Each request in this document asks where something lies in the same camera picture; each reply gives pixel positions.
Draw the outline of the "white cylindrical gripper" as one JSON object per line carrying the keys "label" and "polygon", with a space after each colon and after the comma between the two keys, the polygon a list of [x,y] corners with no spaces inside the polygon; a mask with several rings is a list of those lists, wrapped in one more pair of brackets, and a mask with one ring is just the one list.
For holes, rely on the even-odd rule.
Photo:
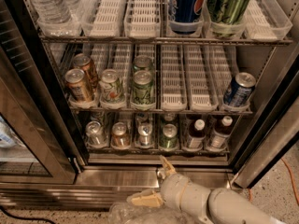
{"label": "white cylindrical gripper", "polygon": [[147,207],[161,207],[165,203],[167,207],[186,212],[192,217],[206,217],[211,190],[193,183],[185,175],[176,174],[175,167],[165,156],[160,156],[160,161],[168,176],[161,185],[161,194],[153,189],[145,189],[129,196],[126,201]]}

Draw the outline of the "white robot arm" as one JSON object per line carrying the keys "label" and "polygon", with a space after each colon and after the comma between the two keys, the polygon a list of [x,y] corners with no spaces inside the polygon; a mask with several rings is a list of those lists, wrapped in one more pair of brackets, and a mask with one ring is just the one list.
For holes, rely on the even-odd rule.
{"label": "white robot arm", "polygon": [[163,204],[184,212],[198,224],[286,224],[227,188],[208,189],[176,171],[160,156],[165,179],[158,192],[146,189],[127,198],[135,206],[160,207]]}

